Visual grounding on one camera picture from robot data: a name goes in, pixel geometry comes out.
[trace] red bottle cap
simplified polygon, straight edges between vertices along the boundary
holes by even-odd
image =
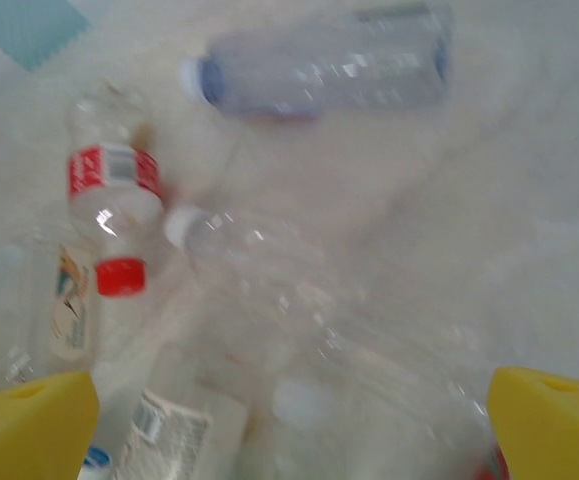
[[[142,260],[121,257],[96,265],[96,277],[100,295],[122,297],[142,292],[147,275]]]

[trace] bottle cap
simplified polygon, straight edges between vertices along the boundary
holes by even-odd
[[[180,84],[187,96],[194,102],[206,101],[202,91],[202,60],[186,58],[180,64]]]
[[[193,205],[178,207],[167,214],[164,225],[165,237],[173,246],[183,248],[191,225],[208,217],[209,214],[205,210]]]
[[[315,383],[283,378],[273,394],[273,414],[281,422],[306,431],[318,428],[339,405],[329,388]]]
[[[98,293],[105,297],[134,295],[145,289],[145,264],[138,258],[121,257],[96,265]]]
[[[111,457],[102,448],[91,446],[80,468],[77,480],[107,480],[111,474]]]

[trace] yellow object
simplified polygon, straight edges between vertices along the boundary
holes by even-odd
[[[98,408],[85,372],[0,391],[0,480],[75,480]]]
[[[499,368],[487,409],[514,480],[579,480],[579,381]]]

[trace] white bottle cap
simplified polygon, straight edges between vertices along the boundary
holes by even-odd
[[[184,205],[175,208],[167,214],[165,218],[164,232],[169,242],[177,247],[183,248],[185,237],[189,228],[201,218],[208,218],[209,214],[201,208],[193,205]]]
[[[111,457],[102,448],[91,446],[76,480],[107,480],[111,475]]]
[[[180,64],[180,85],[194,102],[206,101],[202,92],[202,62],[199,58],[185,58]]]
[[[283,378],[273,394],[272,412],[282,423],[306,431],[317,429],[339,403],[335,392],[327,387]]]

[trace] yellow plastic piece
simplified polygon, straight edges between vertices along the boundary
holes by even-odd
[[[487,409],[514,480],[579,480],[579,381],[499,368]]]
[[[0,391],[0,480],[75,480],[98,409],[85,372]]]

